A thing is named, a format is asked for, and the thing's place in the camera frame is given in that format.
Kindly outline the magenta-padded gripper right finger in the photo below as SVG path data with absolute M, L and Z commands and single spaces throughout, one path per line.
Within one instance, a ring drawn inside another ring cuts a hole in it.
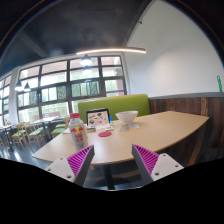
M 136 144 L 132 145 L 132 155 L 144 185 L 183 169 L 183 166 L 168 154 L 157 154 Z

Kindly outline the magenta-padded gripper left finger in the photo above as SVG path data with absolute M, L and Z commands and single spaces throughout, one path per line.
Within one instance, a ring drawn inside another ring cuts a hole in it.
M 56 159 L 46 168 L 46 171 L 82 186 L 94 155 L 94 146 L 90 145 L 68 158 L 60 157 Z

